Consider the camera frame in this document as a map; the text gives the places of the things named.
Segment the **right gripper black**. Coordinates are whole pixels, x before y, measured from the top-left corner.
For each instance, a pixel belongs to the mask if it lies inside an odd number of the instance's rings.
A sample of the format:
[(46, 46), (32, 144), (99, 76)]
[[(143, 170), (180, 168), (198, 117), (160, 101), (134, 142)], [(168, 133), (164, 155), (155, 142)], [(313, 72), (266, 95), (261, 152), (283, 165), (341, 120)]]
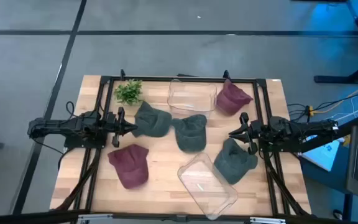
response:
[(241, 113), (239, 120), (241, 122), (241, 126), (231, 131), (229, 135), (237, 135), (237, 140), (247, 143), (249, 145), (247, 151), (250, 155), (261, 152), (265, 146), (261, 136), (261, 123), (258, 120), (249, 122), (249, 116), (245, 112)]

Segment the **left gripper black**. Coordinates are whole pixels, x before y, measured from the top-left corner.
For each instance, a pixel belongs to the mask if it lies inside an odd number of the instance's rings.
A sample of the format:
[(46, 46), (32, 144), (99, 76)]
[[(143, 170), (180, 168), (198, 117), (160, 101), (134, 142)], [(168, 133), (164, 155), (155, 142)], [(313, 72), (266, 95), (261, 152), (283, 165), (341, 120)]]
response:
[(103, 130), (106, 133), (114, 133), (112, 145), (119, 147), (119, 137), (130, 133), (138, 128), (138, 125), (132, 124), (124, 119), (125, 111), (123, 107), (119, 107), (117, 114), (108, 112), (104, 119)]

